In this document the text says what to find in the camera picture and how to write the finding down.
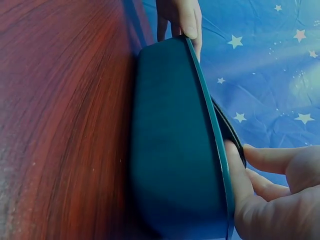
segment blue bedsheet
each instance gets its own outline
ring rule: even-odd
[[[143,3],[156,39],[155,0]],[[204,77],[242,143],[320,145],[320,1],[199,3]],[[262,175],[287,185],[284,176]]]

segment fingernail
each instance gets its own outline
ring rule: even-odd
[[[198,32],[193,26],[188,26],[185,30],[185,35],[187,35],[191,39],[196,39],[198,36]]]
[[[255,149],[254,146],[252,146],[252,145],[250,145],[250,144],[247,144],[247,143],[243,145],[243,148],[246,148],[246,149]]]

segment hand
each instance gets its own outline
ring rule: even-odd
[[[200,61],[202,47],[202,13],[198,0],[156,0],[157,40],[165,40],[168,21],[173,37],[183,32],[192,40],[196,57]]]
[[[244,240],[315,240],[320,237],[320,146],[244,146],[255,168],[286,176],[289,187],[245,169],[237,148],[225,143],[235,198],[235,227]]]

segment star print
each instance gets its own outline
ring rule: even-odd
[[[313,58],[318,57],[315,51],[309,51],[309,53],[310,53],[310,57],[313,57]]]
[[[237,46],[243,46],[241,40],[242,40],[242,36],[240,37],[235,37],[233,35],[231,35],[232,40],[228,42],[228,44],[232,45],[233,49],[235,49]]]
[[[300,120],[304,123],[304,125],[307,124],[307,122],[309,121],[314,121],[314,119],[312,117],[310,117],[310,113],[309,114],[300,114],[298,113],[299,117],[296,117],[294,120]]]
[[[239,123],[241,123],[242,121],[247,120],[245,118],[245,114],[244,113],[239,114],[239,113],[236,112],[235,114],[236,114],[236,116],[234,117],[234,119],[237,119],[239,121]]]
[[[280,10],[282,10],[281,5],[275,5],[274,8],[277,12],[279,12]]]
[[[296,30],[296,35],[293,37],[294,39],[298,39],[298,42],[300,43],[302,39],[306,39],[306,35],[305,35],[305,31],[306,30]]]
[[[218,78],[218,84],[223,84],[226,80],[224,80],[224,78]]]

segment wood grain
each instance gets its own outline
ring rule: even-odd
[[[154,239],[125,192],[139,0],[0,1],[0,237]]]

